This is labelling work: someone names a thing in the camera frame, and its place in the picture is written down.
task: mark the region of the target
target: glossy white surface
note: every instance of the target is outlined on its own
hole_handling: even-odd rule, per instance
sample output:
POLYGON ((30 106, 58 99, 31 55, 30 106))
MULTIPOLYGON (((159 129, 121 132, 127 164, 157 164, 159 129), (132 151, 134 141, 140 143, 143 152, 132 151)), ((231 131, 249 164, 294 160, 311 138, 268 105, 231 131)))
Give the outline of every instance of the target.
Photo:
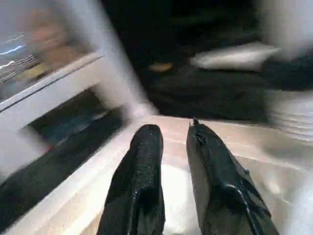
POLYGON ((268 114, 287 136, 313 145, 313 92, 268 92, 268 114))
POLYGON ((312 47, 313 17, 310 10, 313 1, 260 0, 255 3, 265 40, 282 49, 282 58, 292 59, 312 47))
MULTIPOLYGON (((190 121, 149 116, 132 123, 6 234, 80 234, 102 211, 112 174, 128 150, 133 134, 143 124, 159 125, 164 137, 164 233, 199 234, 185 146, 190 121)), ((307 172, 291 160, 274 156, 274 151, 269 150, 269 143, 278 141, 280 134, 262 127, 225 122, 202 123, 217 132, 239 162, 250 170, 274 223, 282 231, 294 202, 294 194, 306 179, 307 172)))
POLYGON ((296 194, 295 203, 282 235, 310 235, 313 231, 313 187, 312 177, 304 182, 296 194))
POLYGON ((16 95, 0 102, 0 112, 2 112, 4 109, 7 109, 8 107, 14 105, 15 103, 21 101, 22 99, 26 98, 27 96, 30 96, 37 92, 40 89, 43 89, 44 87, 49 86, 51 83, 64 78, 65 76, 76 72, 77 70, 81 69, 83 66, 88 65, 95 60, 99 59, 101 56, 97 53, 92 53, 89 55, 86 55, 77 61, 74 61, 73 63, 65 66, 64 68, 61 68, 58 71, 55 71, 54 73, 48 75, 44 79, 38 81, 34 85, 26 88, 25 90, 17 93, 16 95))

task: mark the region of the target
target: white surface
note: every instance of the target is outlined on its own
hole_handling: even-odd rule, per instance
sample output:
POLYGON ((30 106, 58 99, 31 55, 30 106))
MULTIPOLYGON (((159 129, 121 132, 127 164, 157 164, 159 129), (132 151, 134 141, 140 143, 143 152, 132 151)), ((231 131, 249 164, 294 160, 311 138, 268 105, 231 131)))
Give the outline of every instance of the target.
POLYGON ((313 188, 312 177, 303 184, 297 193, 295 204, 292 206, 288 225, 282 235, 311 235, 313 231, 313 188))
POLYGON ((10 0, 0 3, 0 42, 16 36, 23 31, 22 23, 25 20, 27 10, 44 9, 45 3, 42 0, 10 0))
POLYGON ((5 126, 0 126, 0 184, 20 167, 30 164, 42 156, 47 146, 36 139, 27 130, 22 135, 8 131, 5 126))
POLYGON ((75 72, 79 70, 81 67, 92 63, 93 61, 97 60, 100 58, 100 55, 97 53, 92 53, 89 55, 86 55, 77 61, 74 61, 73 63, 65 66, 64 68, 61 68, 60 70, 57 70, 53 72, 52 74, 48 75, 47 77, 43 78, 39 82, 35 83, 31 87, 28 87, 27 89, 19 92, 18 94, 2 101, 0 103, 0 113, 8 108, 9 106, 14 105, 15 103, 19 102, 20 100, 24 99, 25 97, 34 94, 36 91, 50 85, 51 83, 55 82, 58 79, 62 79, 65 76, 69 75, 72 72, 75 72))
POLYGON ((287 136, 313 145, 313 92, 268 92, 268 113, 287 136))
POLYGON ((197 54, 191 64, 206 70, 258 71, 262 63, 279 49, 259 42, 197 54))
POLYGON ((104 63, 103 58, 98 59, 3 110, 0 113, 1 125, 15 133, 63 102, 96 85, 102 76, 99 68, 104 63))
POLYGON ((282 49, 284 59, 291 59, 313 44, 313 1, 256 1, 266 42, 282 49))
MULTIPOLYGON (((74 235, 83 231, 102 211, 112 174, 128 150, 133 134, 143 124, 159 125, 164 137, 165 234, 199 234, 185 146, 189 122, 182 118, 150 116, 131 124, 6 234, 74 235)), ((274 130, 222 122, 202 123, 216 131, 244 167, 250 169, 273 221, 282 231, 286 215, 290 213, 292 195, 306 178, 306 172, 263 149, 265 140, 277 138, 273 136, 274 130)))
POLYGON ((56 0, 68 12, 71 26, 88 42, 92 49, 106 58, 100 93, 109 98, 113 107, 146 102, 145 93, 138 82, 116 32, 99 0, 56 0))

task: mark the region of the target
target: white object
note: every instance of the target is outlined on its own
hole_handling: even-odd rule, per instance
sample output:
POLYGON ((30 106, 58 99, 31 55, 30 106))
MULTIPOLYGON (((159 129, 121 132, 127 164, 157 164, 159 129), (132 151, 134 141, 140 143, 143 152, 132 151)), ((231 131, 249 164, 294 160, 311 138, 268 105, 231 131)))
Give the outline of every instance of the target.
POLYGON ((261 0, 258 6, 263 36, 267 43, 281 48, 282 59, 290 60, 312 48, 313 1, 261 0))
MULTIPOLYGON (((79 32, 78 36, 90 46, 92 53, 0 102, 0 130, 5 130, 0 137, 1 144, 6 146, 5 151, 0 151, 0 162, 3 163, 0 164, 0 183, 42 155, 42 143, 37 138, 24 136, 28 124, 87 89, 93 89, 109 108, 124 106, 124 119, 156 113, 147 101, 100 3, 96 0, 55 1, 70 27, 79 32), (25 138, 23 150, 28 153, 23 155, 12 143, 25 138)), ((8 2, 0 8, 0 13, 13 19, 12 24, 6 25, 6 31, 13 32, 16 31, 14 26, 21 26, 22 22, 16 19, 23 16, 25 9, 42 7, 40 0, 26 0, 22 5, 19 0, 8 2)))
POLYGON ((268 115, 287 136, 313 145, 313 92, 268 92, 268 115))
POLYGON ((313 231, 313 187, 312 177, 301 186, 293 204, 288 222, 281 235, 311 235, 313 231))
POLYGON ((190 63, 206 70, 257 71, 267 58, 277 52, 279 49, 275 47, 256 42, 199 53, 190 63))

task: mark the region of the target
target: white shelf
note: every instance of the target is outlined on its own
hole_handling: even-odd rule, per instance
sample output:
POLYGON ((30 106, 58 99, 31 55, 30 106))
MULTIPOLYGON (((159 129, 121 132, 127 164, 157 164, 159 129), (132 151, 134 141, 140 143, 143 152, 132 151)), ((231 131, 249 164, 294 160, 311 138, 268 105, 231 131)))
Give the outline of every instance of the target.
POLYGON ((82 66, 92 63, 96 59, 99 59, 100 56, 97 53, 91 53, 88 54, 73 63, 65 66, 64 68, 61 68, 51 74, 49 74, 47 77, 41 79, 34 85, 26 88, 25 90, 7 98, 6 100, 0 102, 0 113, 7 109, 8 107, 14 105, 15 103, 19 102, 20 100, 34 94, 38 90, 50 85, 51 83, 65 77, 66 75, 80 69, 82 66))
POLYGON ((104 58, 88 55, 3 102, 0 123, 17 132, 103 79, 104 58))

